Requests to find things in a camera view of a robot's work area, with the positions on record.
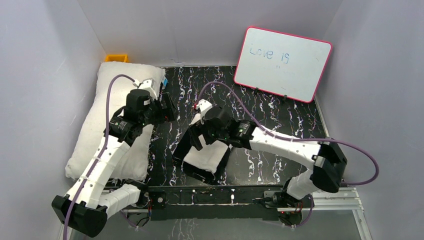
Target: black marble surface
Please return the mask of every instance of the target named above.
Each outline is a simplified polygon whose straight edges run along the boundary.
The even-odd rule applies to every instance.
[[[177,121],[155,128],[150,143],[149,165],[145,183],[149,186],[198,186],[200,180],[188,176],[181,163],[172,159],[172,151],[187,130],[195,111],[193,104],[202,87],[212,81],[230,86],[247,109],[269,129],[298,138],[323,138],[325,131],[314,101],[302,103],[234,83],[235,66],[169,67],[166,68],[169,92],[178,108]],[[237,119],[249,119],[237,100],[225,88],[212,84],[204,99],[223,107]],[[300,164],[267,152],[233,148],[225,171],[216,175],[218,185],[283,185],[288,178],[306,168]]]

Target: gray wall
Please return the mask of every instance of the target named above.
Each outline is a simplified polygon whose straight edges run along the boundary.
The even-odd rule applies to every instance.
[[[235,65],[248,26],[321,39],[343,0],[78,0],[104,50],[155,66]]]
[[[104,56],[76,0],[0,1],[0,239],[57,239],[50,204]]]
[[[424,1],[345,0],[318,100],[330,134],[369,150],[381,174],[358,188],[375,240],[424,239]],[[373,174],[345,151],[346,179]]]

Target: wire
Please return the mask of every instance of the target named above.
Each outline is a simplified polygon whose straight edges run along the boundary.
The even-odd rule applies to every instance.
[[[125,75],[125,74],[118,74],[112,79],[112,81],[110,81],[109,88],[107,89],[107,95],[106,95],[106,130],[104,131],[104,144],[103,144],[103,147],[101,148],[100,152],[98,153],[97,158],[94,160],[93,164],[88,169],[87,174],[85,175],[86,178],[82,180],[81,185],[79,185],[79,188],[75,193],[75,196],[73,196],[72,201],[70,202],[70,206],[67,210],[65,222],[64,222],[64,227],[63,227],[63,240],[67,239],[69,220],[71,218],[71,212],[72,212],[72,209],[74,208],[75,202],[76,202],[78,196],[80,195],[81,191],[83,190],[84,185],[87,182],[87,178],[92,173],[94,167],[99,162],[100,157],[103,155],[103,153],[106,150],[106,147],[108,146],[108,140],[109,140],[109,102],[111,100],[112,85],[120,77],[125,77],[125,78],[131,80],[133,83],[136,82],[132,77]]]
[[[132,222],[128,217],[127,217],[127,215],[125,215],[125,213],[123,212],[123,211],[119,211],[120,212],[120,214],[122,215],[122,217],[124,218],[124,219],[126,219],[126,221],[128,222],[128,224],[131,226],[131,227],[133,227],[133,228],[137,228],[137,225],[138,225],[138,223],[137,224],[135,224],[134,222]]]
[[[148,217],[148,216],[147,216],[147,217],[143,217],[142,219],[140,219],[140,220],[137,222],[137,224],[136,224],[136,225],[138,226],[138,225],[141,223],[141,221],[146,220],[146,219],[147,219],[147,221],[148,221],[149,217]]]
[[[294,226],[295,228],[304,225],[311,218],[312,209],[315,207],[315,203],[314,203],[314,198],[312,197],[312,194],[309,195],[309,198],[310,198],[310,209],[309,209],[309,213],[307,214],[307,216],[306,216],[306,218],[305,218],[305,220],[303,222],[299,223],[299,225],[295,225]]]
[[[147,210],[148,210],[148,217],[149,219],[152,218],[152,204],[153,204],[153,199],[150,200],[150,205],[148,206]]]
[[[203,88],[200,90],[200,93],[197,97],[196,102],[194,103],[194,105],[196,106],[199,103],[199,100],[202,99],[202,95],[204,94],[206,87],[212,84],[217,84],[217,85],[222,85],[224,87],[226,87],[231,93],[232,95],[237,99],[237,101],[240,103],[240,106],[243,108],[244,112],[249,115],[249,117],[256,123],[256,125],[267,135],[270,135],[271,137],[275,137],[276,139],[280,139],[280,140],[284,140],[284,141],[292,141],[292,142],[329,142],[329,143],[337,143],[337,144],[341,144],[341,145],[345,145],[348,146],[350,148],[353,148],[361,153],[363,153],[365,156],[367,156],[372,163],[374,164],[375,167],[375,173],[374,175],[366,180],[366,181],[359,181],[359,182],[343,182],[344,184],[347,185],[365,185],[365,184],[369,184],[372,181],[374,181],[380,173],[380,168],[379,165],[376,161],[376,159],[371,156],[371,154],[369,154],[367,151],[365,151],[364,149],[360,148],[359,146],[356,146],[354,144],[351,144],[349,142],[346,141],[340,141],[340,140],[336,140],[336,139],[331,139],[331,138],[289,138],[289,137],[283,137],[277,134],[272,133],[271,131],[267,130],[264,126],[262,126],[259,121],[249,112],[249,110],[246,108],[246,106],[243,104],[242,100],[237,96],[237,94],[229,87],[227,86],[225,83],[223,82],[219,82],[219,81],[211,81],[206,83]]]
[[[149,205],[149,203],[150,203],[150,199],[149,198],[147,198],[147,202],[146,202],[146,204],[144,205],[144,206],[141,206],[141,207],[138,207],[139,209],[144,209],[147,205]]]
[[[147,218],[147,220],[143,223],[143,225],[141,225],[141,227],[144,227],[149,221],[150,221],[150,217]]]

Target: white pillow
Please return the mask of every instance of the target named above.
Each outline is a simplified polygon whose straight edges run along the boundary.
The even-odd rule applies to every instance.
[[[197,113],[194,115],[193,120],[191,121],[190,125],[196,123],[201,118],[200,113]],[[202,145],[202,150],[198,151],[194,146],[190,147],[188,150],[188,153],[183,157],[183,161],[202,170],[206,170],[207,172],[211,172],[215,174],[217,172],[217,167],[220,164],[221,160],[223,159],[224,155],[227,153],[227,150],[232,148],[231,145],[226,145],[225,143],[221,141],[215,141],[214,143],[210,145],[206,145],[205,138],[203,135],[199,136],[199,141]],[[182,140],[178,143],[176,146],[175,151],[180,148],[187,148],[190,146],[189,142],[183,142]],[[181,150],[178,154],[174,155],[174,152],[172,153],[174,157],[177,159],[181,159],[181,155],[183,155],[183,150]]]
[[[65,167],[65,174],[68,178],[79,178],[99,147],[106,127],[106,96],[109,83],[118,74],[128,75],[139,82],[145,79],[154,79],[153,88],[157,94],[159,94],[161,83],[165,80],[165,70],[151,65],[116,61],[103,62],[100,65],[94,103],[82,125],[72,157]],[[120,77],[113,83],[110,93],[109,118],[112,118],[113,113],[126,104],[127,94],[135,88],[132,82],[125,77]],[[143,128],[142,135],[135,139],[131,148],[121,158],[111,178],[140,181],[146,178],[152,131],[152,125]]]

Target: black table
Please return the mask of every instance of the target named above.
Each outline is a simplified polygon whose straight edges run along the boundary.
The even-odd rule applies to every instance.
[[[262,218],[277,220],[275,208],[252,204],[264,191],[278,191],[291,177],[306,170],[297,162],[262,151],[233,148],[226,164],[215,174],[204,172],[205,180],[191,174],[192,166],[174,160],[172,152],[196,114],[193,105],[208,82],[231,87],[244,105],[265,127],[298,138],[325,138],[323,124],[314,101],[302,103],[235,84],[235,66],[168,67],[168,85],[163,92],[178,109],[177,121],[154,129],[150,142],[147,177],[149,197],[155,214],[152,220],[180,218]],[[226,88],[212,84],[203,95],[236,119],[250,120]],[[126,180],[111,180],[106,188],[119,188]],[[310,206],[305,197],[303,206]]]
[[[172,159],[172,151],[186,132],[195,111],[193,104],[202,87],[212,81],[230,86],[247,109],[269,129],[298,138],[326,136],[314,101],[302,103],[235,84],[235,66],[169,67],[166,69],[169,92],[178,108],[176,122],[161,124],[153,132],[148,173],[149,186],[202,186],[204,182],[188,176],[180,162]],[[212,104],[224,108],[236,119],[250,120],[237,100],[226,88],[212,84],[203,95]],[[283,185],[288,178],[305,171],[297,162],[267,152],[233,148],[225,171],[214,176],[214,185]]]

